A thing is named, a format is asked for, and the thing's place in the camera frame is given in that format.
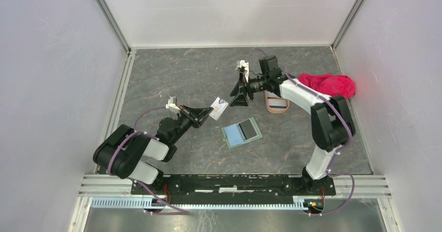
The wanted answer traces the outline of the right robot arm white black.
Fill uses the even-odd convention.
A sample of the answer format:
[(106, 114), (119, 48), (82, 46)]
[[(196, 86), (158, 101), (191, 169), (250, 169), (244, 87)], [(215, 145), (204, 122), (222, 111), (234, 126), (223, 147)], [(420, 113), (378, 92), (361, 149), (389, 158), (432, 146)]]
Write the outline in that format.
[(248, 106), (258, 92), (268, 91), (299, 106), (311, 116), (315, 142), (310, 161), (302, 172), (301, 188), (315, 194), (322, 188), (322, 179), (330, 176), (331, 165), (343, 146), (355, 135), (355, 126), (346, 99), (315, 91), (294, 76), (283, 73), (276, 56), (259, 61), (261, 73), (249, 76), (249, 63), (237, 62), (239, 79), (230, 93), (230, 106)]

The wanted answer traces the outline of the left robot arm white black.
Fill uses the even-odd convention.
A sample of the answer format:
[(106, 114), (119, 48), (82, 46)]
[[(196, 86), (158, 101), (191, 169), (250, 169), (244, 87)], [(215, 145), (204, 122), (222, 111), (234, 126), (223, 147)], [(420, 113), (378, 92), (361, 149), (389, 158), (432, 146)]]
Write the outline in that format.
[(110, 175), (144, 183), (144, 188), (151, 194), (160, 193), (164, 187), (163, 172), (142, 158), (170, 161), (177, 151), (176, 142), (190, 128), (200, 128), (213, 111), (212, 107), (192, 108), (176, 104), (167, 104), (165, 108), (176, 113), (177, 117), (163, 118), (156, 135), (122, 124), (97, 147), (93, 162)]

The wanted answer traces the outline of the black credit card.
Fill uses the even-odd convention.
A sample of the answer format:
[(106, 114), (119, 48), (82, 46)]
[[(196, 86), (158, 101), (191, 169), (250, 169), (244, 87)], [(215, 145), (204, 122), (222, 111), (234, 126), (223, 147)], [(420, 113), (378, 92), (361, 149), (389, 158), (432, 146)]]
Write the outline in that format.
[(257, 132), (254, 128), (252, 119), (247, 119), (241, 123), (239, 123), (239, 127), (243, 133), (243, 136), (246, 140), (252, 139), (257, 136)]

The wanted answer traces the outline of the white VIP card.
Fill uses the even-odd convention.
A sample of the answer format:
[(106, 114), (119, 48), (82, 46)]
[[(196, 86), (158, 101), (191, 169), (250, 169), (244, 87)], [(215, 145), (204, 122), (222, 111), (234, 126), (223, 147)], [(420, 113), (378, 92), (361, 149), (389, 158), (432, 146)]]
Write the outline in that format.
[(217, 97), (215, 101), (210, 105), (210, 107), (212, 108), (212, 111), (209, 114), (210, 118), (214, 120), (219, 120), (228, 105), (229, 103), (227, 101), (221, 99), (220, 97)]

